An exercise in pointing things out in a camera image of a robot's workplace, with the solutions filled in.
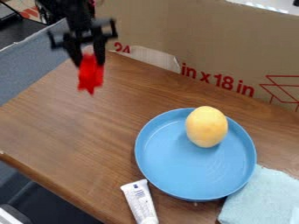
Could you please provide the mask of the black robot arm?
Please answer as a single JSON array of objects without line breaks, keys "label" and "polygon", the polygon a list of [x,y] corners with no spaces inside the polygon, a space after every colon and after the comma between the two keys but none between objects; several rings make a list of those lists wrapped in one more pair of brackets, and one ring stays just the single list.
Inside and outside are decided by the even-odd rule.
[{"label": "black robot arm", "polygon": [[76,67],[83,61],[80,46],[91,43],[96,62],[106,63],[106,45],[118,38],[116,20],[112,17],[94,18],[90,13],[88,0],[58,0],[66,16],[68,30],[62,34],[62,41],[55,40],[55,32],[48,31],[51,49],[63,48]]}]

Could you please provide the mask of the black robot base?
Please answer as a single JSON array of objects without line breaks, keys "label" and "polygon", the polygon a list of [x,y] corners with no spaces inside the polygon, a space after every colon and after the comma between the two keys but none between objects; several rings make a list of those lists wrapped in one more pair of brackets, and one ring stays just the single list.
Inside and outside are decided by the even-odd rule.
[{"label": "black robot base", "polygon": [[52,25],[63,18],[74,22],[78,18],[90,20],[96,14],[96,0],[34,0],[40,20]]}]

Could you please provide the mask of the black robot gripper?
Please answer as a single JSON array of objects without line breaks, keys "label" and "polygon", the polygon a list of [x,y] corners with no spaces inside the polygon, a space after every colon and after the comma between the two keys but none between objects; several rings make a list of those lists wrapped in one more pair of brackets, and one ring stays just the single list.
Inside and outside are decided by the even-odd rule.
[{"label": "black robot gripper", "polygon": [[62,42],[58,42],[54,33],[48,32],[51,48],[64,48],[75,66],[79,67],[83,59],[80,45],[92,42],[96,62],[103,66],[107,41],[118,37],[116,21],[112,18],[95,19],[90,12],[80,8],[68,8],[64,16],[68,30],[62,34]]}]

